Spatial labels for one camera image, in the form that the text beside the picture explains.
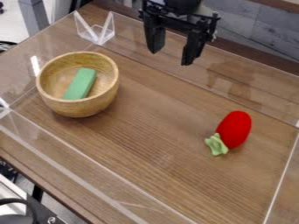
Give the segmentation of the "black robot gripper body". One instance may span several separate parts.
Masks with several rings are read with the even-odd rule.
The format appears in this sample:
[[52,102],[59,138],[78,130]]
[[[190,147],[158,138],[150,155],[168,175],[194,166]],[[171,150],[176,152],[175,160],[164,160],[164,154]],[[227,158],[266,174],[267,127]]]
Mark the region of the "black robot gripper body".
[[171,28],[180,32],[199,29],[208,41],[216,38],[220,14],[204,6],[203,0],[142,0],[139,13],[147,36]]

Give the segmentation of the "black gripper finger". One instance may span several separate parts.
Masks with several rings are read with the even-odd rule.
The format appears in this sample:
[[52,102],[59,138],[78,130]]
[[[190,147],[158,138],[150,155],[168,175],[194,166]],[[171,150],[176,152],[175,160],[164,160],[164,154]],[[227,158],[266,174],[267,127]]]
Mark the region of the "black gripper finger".
[[207,34],[200,30],[190,30],[187,43],[182,52],[182,65],[188,66],[194,60],[200,57],[202,50],[207,42]]
[[158,53],[164,47],[166,29],[154,17],[144,19],[146,43],[151,53]]

